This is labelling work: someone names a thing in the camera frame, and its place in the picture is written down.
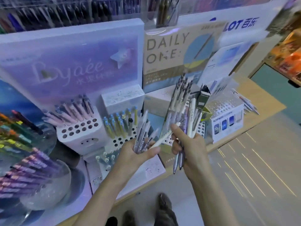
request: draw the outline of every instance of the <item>wooden board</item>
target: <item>wooden board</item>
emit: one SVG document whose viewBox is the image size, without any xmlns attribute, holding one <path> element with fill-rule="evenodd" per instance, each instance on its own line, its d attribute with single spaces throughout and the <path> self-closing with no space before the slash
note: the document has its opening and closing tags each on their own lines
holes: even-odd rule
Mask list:
<svg viewBox="0 0 301 226">
<path fill-rule="evenodd" d="M 239 129 L 235 133 L 232 133 L 231 135 L 218 141 L 215 144 L 207 145 L 208 152 L 211 152 L 211 151 L 223 146 L 224 144 L 226 144 L 229 141 L 240 136 L 242 133 L 246 132 L 250 128 L 256 126 L 260 122 L 275 115 L 276 113 L 279 113 L 280 111 L 282 111 L 286 108 L 284 104 L 280 103 L 277 99 L 275 99 L 273 96 L 271 96 L 265 90 L 260 88 L 251 79 L 247 79 L 245 83 L 241 84 L 241 86 L 238 89 L 238 92 L 252 101 L 252 103 L 258 108 L 258 112 L 260 113 L 260 115 L 256 115 L 255 113 L 248 113 L 247 115 L 245 115 L 244 121 L 243 121 L 244 122 L 243 128 Z M 156 177 L 155 179 L 144 184 L 143 186 L 137 188 L 136 190 L 133 190 L 129 194 L 118 199 L 114 205 L 118 205 L 120 202 L 125 201 L 129 198 L 132 198 L 133 196 L 136 195 L 137 192 L 140 192 L 144 188 L 172 175 L 172 166 L 173 166 L 173 160 L 171 160 L 172 157 L 169 154 L 167 154 L 167 156 L 165 156 L 164 154 L 165 153 L 160 153 L 160 158 L 161 158 L 161 160 L 163 159 L 163 164 L 165 163 L 166 165 L 169 165 L 171 163 L 171 166 L 166 167 L 166 172 L 163 175 Z M 78 214 L 63 221 L 62 223 L 58 224 L 58 226 L 71 226 L 77 219 Z"/>
</svg>

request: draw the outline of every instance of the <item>round clear pen holder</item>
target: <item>round clear pen holder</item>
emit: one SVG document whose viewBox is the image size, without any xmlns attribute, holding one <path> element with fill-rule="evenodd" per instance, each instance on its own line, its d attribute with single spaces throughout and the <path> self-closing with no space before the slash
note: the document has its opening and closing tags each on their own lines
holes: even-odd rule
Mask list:
<svg viewBox="0 0 301 226">
<path fill-rule="evenodd" d="M 57 160 L 56 163 L 60 166 L 57 174 L 33 194 L 20 198 L 26 208 L 35 211 L 53 208 L 67 194 L 71 184 L 71 171 L 63 161 Z"/>
</svg>

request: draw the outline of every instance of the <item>leg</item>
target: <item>leg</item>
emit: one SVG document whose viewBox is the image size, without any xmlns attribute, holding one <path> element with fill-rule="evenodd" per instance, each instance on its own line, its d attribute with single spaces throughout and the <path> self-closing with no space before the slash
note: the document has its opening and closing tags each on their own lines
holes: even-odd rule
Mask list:
<svg viewBox="0 0 301 226">
<path fill-rule="evenodd" d="M 154 226 L 178 226 L 171 201 L 166 194 L 158 195 L 158 207 Z"/>
<path fill-rule="evenodd" d="M 123 214 L 122 226 L 137 226 L 133 211 L 128 210 Z"/>
<path fill-rule="evenodd" d="M 112 216 L 107 220 L 107 223 L 105 226 L 117 226 L 118 220 L 116 217 Z"/>
</svg>

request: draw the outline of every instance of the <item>star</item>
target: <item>star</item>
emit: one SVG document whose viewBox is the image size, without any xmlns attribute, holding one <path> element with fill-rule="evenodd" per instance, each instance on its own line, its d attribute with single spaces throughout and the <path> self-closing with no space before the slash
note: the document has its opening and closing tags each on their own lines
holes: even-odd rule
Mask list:
<svg viewBox="0 0 301 226">
<path fill-rule="evenodd" d="M 117 61 L 118 69 L 124 64 L 129 63 L 131 59 L 131 49 L 121 48 L 117 53 L 110 57 L 112 60 Z"/>
</svg>

